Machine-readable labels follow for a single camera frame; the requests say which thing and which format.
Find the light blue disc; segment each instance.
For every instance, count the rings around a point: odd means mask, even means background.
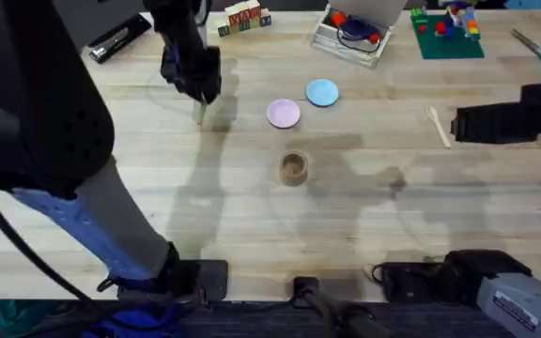
[[[306,86],[306,98],[315,106],[329,107],[339,98],[339,89],[329,80],[314,80]]]

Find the wooden cylinder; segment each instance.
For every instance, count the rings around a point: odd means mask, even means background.
[[[289,187],[303,184],[308,179],[308,160],[297,151],[286,153],[281,159],[279,177]]]

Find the pink disc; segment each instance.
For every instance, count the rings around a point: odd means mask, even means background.
[[[271,103],[267,109],[267,118],[276,128],[292,128],[298,124],[300,117],[300,107],[292,100],[279,99]]]

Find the wooden stick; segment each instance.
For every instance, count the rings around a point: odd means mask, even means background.
[[[447,148],[451,148],[452,144],[450,143],[448,134],[446,134],[446,132],[441,127],[440,118],[438,117],[438,112],[436,111],[435,108],[433,108],[433,106],[429,106],[428,112],[429,112],[429,118],[433,121],[433,123],[436,125],[436,128],[438,129],[438,134],[440,135],[443,145]]]

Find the clear plastic box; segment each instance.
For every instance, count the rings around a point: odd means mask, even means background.
[[[385,28],[377,26],[379,32],[383,35],[383,39],[379,43],[378,49],[373,53],[364,53],[356,50],[352,50],[344,45],[337,39],[337,28],[331,26],[331,16],[336,12],[331,8],[331,5],[327,5],[327,9],[318,20],[318,24],[313,32],[312,47],[325,51],[327,53],[336,55],[339,58],[347,60],[352,63],[356,63],[365,66],[369,69],[373,69],[377,66],[385,47],[392,35],[392,27]],[[360,41],[361,48],[368,48],[368,43]],[[350,43],[350,45],[356,47],[356,43]]]

